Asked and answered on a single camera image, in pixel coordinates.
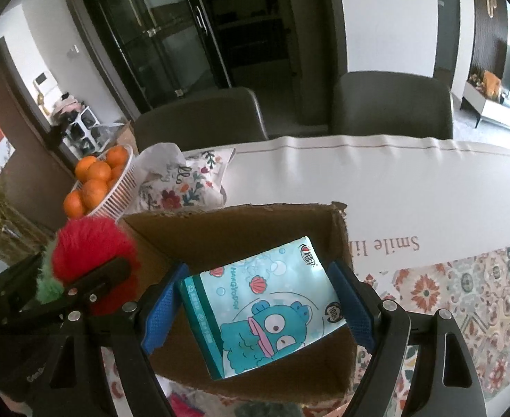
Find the red green plush toy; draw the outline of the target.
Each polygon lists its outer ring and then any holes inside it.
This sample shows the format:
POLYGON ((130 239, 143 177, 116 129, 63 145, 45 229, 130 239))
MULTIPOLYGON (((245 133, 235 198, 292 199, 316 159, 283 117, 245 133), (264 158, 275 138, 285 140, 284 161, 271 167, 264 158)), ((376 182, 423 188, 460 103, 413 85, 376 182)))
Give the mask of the red green plush toy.
POLYGON ((132 273, 91 304, 94 315, 116 312, 134 299, 140 269, 137 250, 132 238, 113 219, 94 216, 70 219, 46 247, 36 279, 35 298, 42 304, 59 299, 70 284, 116 257, 126 260, 132 273))

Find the teal cartoon tissue pack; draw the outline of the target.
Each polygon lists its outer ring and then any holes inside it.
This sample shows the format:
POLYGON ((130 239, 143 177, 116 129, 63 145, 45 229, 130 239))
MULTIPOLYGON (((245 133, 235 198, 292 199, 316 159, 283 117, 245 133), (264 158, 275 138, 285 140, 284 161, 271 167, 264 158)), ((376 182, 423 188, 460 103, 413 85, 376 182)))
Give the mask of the teal cartoon tissue pack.
POLYGON ((179 290, 214 380, 280 360, 345 325, 308 236, 189 276, 179 290))

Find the orange fruit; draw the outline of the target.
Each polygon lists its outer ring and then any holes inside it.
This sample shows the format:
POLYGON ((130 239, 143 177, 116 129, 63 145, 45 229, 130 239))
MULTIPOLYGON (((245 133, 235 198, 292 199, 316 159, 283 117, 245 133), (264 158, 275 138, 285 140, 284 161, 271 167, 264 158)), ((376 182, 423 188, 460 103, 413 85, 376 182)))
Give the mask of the orange fruit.
POLYGON ((129 159, 129 153, 123 145, 116 145, 110 148, 104 157, 104 161, 110 166, 114 167, 125 166, 129 159))
POLYGON ((78 161, 74 170, 74 174, 79 182, 85 183, 87 181, 87 170, 96 161, 97 158, 93 155, 85 156, 78 161))
POLYGON ((104 161, 96 161, 87 169, 87 181, 98 180, 107 183, 112 176, 111 167, 104 161))
POLYGON ((63 209, 69 219, 80 219, 85 215, 87 209, 83 204, 79 189, 75 189, 67 194, 63 202, 63 209))
POLYGON ((81 189, 83 205, 87 210, 94 210, 108 194, 108 183, 100 179, 88 180, 81 189))

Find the glass vase dried plants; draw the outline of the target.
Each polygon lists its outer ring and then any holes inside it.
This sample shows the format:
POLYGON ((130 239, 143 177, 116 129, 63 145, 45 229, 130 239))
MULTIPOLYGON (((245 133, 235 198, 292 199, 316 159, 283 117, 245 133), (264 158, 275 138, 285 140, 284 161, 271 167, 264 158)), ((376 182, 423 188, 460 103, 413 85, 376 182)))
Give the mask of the glass vase dried plants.
POLYGON ((8 201, 0 179, 0 260, 18 263, 25 257, 43 251, 54 233, 25 218, 8 201))

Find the brown cardboard box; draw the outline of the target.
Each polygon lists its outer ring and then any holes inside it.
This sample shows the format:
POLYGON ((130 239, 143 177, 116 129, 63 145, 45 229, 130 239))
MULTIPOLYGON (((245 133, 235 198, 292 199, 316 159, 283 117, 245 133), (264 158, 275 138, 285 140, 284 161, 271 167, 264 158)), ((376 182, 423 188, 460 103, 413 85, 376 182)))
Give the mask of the brown cardboard box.
MULTIPOLYGON (((352 266, 342 211, 334 204, 240 205, 212 211, 127 215, 119 227, 133 239, 143 294, 174 262, 193 273, 231 264, 308 236, 324 267, 352 266)), ((352 385, 356 344, 348 328, 283 360, 229 379, 212 380, 184 311, 162 347, 149 357, 154 372, 207 393, 247 400, 316 404, 340 400, 352 385)))

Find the brown wooden door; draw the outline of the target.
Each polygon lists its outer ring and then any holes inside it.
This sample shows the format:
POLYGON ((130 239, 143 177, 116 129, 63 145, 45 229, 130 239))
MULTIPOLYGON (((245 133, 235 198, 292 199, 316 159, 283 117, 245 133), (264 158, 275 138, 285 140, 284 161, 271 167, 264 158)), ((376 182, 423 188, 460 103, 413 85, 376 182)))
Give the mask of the brown wooden door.
POLYGON ((0 128, 15 148, 0 178, 8 202, 40 228, 67 222, 63 201, 75 183, 72 164, 48 142, 49 127, 0 39, 0 128))

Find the floral fabric pouch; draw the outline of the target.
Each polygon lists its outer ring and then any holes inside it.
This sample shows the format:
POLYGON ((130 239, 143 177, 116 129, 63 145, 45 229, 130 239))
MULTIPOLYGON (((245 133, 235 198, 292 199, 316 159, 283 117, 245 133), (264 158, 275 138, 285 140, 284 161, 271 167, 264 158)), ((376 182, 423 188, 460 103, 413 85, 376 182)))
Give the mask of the floral fabric pouch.
POLYGON ((148 147, 134 161, 141 183, 127 212, 223 207, 227 200, 223 179, 234 154, 234 147, 194 154, 183 153, 173 143, 148 147))

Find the white floral tablecloth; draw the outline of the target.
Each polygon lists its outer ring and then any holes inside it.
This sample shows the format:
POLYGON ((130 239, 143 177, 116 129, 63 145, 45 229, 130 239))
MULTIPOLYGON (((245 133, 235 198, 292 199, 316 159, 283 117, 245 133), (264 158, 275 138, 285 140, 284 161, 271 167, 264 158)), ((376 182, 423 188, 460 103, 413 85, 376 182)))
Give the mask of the white floral tablecloth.
POLYGON ((224 208, 334 204, 354 270, 405 309, 453 313, 491 416, 510 415, 510 151, 434 138, 240 144, 224 208))

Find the white shoe shelf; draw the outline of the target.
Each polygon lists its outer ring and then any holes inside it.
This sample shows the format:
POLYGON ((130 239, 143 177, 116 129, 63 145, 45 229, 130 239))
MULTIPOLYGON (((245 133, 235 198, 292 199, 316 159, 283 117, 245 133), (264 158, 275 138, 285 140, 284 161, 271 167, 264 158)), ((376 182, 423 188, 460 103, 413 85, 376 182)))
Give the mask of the white shoe shelf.
POLYGON ((99 143, 93 135, 93 129, 99 126, 100 122, 89 106, 79 113, 72 111, 63 142, 78 159, 96 154, 99 143))

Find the dark chair left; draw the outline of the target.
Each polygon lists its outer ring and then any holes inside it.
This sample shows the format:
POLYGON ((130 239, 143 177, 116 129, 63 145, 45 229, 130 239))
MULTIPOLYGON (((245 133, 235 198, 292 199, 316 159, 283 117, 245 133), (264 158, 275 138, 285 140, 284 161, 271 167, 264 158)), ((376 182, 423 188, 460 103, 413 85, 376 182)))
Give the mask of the dark chair left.
POLYGON ((158 106, 133 123, 139 152, 174 143, 181 151, 266 141, 263 113, 248 88, 214 89, 158 106))

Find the dark chair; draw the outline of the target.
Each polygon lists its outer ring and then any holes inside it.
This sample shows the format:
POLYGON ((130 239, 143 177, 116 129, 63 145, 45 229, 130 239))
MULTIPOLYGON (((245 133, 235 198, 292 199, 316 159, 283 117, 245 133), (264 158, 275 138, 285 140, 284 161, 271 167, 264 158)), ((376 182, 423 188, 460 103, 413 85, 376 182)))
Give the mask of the dark chair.
POLYGON ((411 73, 346 73, 333 91, 329 131, 366 137, 453 138, 453 103, 441 81, 411 73))
POLYGON ((266 141, 263 113, 248 88, 214 89, 158 106, 133 123, 139 152, 174 143, 181 151, 266 141))

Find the white TV console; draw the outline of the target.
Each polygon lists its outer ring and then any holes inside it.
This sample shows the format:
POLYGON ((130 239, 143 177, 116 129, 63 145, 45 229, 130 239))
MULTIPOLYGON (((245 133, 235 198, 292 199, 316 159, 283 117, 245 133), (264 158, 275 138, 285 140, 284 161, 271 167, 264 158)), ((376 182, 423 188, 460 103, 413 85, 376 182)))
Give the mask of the white TV console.
POLYGON ((510 106, 488 99, 470 83, 464 86, 459 109, 471 116, 474 120, 474 129, 485 122, 510 131, 510 106))

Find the dark glass cabinet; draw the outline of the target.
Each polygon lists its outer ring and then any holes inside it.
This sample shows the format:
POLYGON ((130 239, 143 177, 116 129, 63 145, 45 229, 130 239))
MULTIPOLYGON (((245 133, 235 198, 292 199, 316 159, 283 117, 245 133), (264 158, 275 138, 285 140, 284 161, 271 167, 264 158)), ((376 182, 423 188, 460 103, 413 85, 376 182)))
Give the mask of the dark glass cabinet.
POLYGON ((66 0, 126 118, 231 81, 202 0, 66 0))

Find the dark chair right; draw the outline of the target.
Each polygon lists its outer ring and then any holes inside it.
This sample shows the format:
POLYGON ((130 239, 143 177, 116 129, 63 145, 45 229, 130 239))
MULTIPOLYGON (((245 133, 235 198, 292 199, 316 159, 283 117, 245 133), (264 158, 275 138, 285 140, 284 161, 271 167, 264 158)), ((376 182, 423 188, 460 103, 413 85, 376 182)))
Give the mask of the dark chair right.
POLYGON ((366 137, 453 138, 453 103, 441 81, 411 73, 346 73, 333 91, 329 131, 366 137))

